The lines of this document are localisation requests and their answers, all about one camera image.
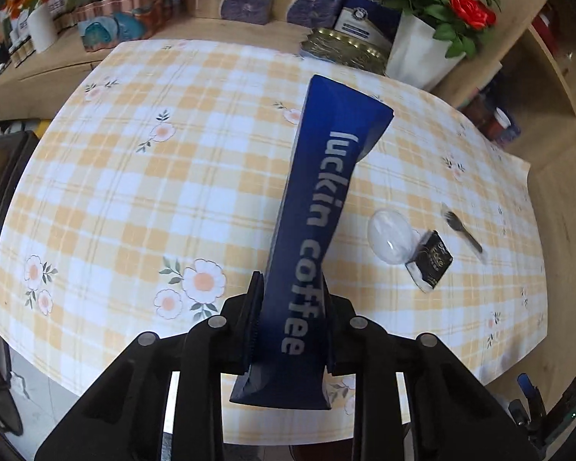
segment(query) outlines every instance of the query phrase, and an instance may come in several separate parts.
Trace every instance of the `yellow object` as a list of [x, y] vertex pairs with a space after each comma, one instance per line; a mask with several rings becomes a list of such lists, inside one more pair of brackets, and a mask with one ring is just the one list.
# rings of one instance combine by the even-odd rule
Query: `yellow object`
[[49, 128], [50, 124], [51, 124], [50, 119], [40, 120], [40, 123], [38, 124], [38, 126], [34, 130], [34, 134], [38, 137], [39, 140], [43, 137], [43, 135], [47, 131], [47, 128]]
[[[252, 271], [265, 271], [314, 74], [395, 113], [354, 170], [324, 259], [330, 292], [394, 334], [435, 333], [484, 383], [522, 359], [547, 331], [527, 163], [444, 101], [384, 76], [198, 40], [122, 43], [53, 120], [0, 237], [0, 335], [81, 394], [139, 333], [187, 332], [246, 292]], [[446, 224], [442, 203], [487, 264]], [[386, 207], [438, 231], [454, 257], [431, 293], [371, 250], [367, 222]], [[228, 443], [353, 433], [353, 378], [328, 378], [331, 411], [231, 404], [234, 379], [222, 378]], [[402, 382], [400, 393], [407, 421]]]

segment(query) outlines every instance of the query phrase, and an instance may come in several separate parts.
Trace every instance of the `white vase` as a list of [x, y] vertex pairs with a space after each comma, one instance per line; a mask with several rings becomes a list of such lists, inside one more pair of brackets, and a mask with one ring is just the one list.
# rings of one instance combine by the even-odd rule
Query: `white vase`
[[37, 52], [47, 50], [58, 39], [49, 7], [43, 3], [28, 16], [28, 31]]
[[401, 15], [386, 76], [402, 83], [431, 91], [465, 54], [446, 58], [449, 41], [433, 39], [435, 29], [413, 15]]

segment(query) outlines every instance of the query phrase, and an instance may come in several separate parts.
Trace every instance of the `red flower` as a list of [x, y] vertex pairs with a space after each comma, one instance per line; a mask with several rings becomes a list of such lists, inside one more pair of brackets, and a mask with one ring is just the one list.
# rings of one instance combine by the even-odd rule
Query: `red flower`
[[478, 6], [487, 13], [487, 26], [494, 26], [497, 22], [497, 15], [493, 10], [478, 0]]
[[488, 9], [478, 0], [450, 0], [450, 7], [459, 19], [476, 31], [484, 29], [491, 19], [487, 12]]

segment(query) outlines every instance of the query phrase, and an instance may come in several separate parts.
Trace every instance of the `gold tray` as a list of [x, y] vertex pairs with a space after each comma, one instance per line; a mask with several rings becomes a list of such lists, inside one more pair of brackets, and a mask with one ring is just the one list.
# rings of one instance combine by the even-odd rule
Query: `gold tray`
[[317, 28], [301, 43], [301, 51], [318, 59], [384, 75], [389, 52], [333, 29]]

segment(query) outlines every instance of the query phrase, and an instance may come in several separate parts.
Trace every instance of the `silver screw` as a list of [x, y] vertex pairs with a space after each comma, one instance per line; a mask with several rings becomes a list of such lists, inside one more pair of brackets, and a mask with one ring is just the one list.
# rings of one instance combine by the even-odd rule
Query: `silver screw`
[[354, 329], [365, 329], [367, 327], [367, 319], [364, 317], [352, 317], [350, 319], [350, 326]]
[[437, 336], [430, 332], [426, 332], [420, 337], [420, 342], [425, 347], [433, 348], [437, 345]]
[[151, 345], [152, 343], [154, 343], [155, 340], [156, 335], [153, 332], [144, 332], [143, 334], [140, 334], [139, 337], [137, 338], [138, 344], [142, 347], [147, 347]]
[[213, 317], [209, 317], [207, 319], [207, 324], [210, 328], [221, 328], [224, 324], [226, 324], [226, 317], [223, 315], [214, 315]]

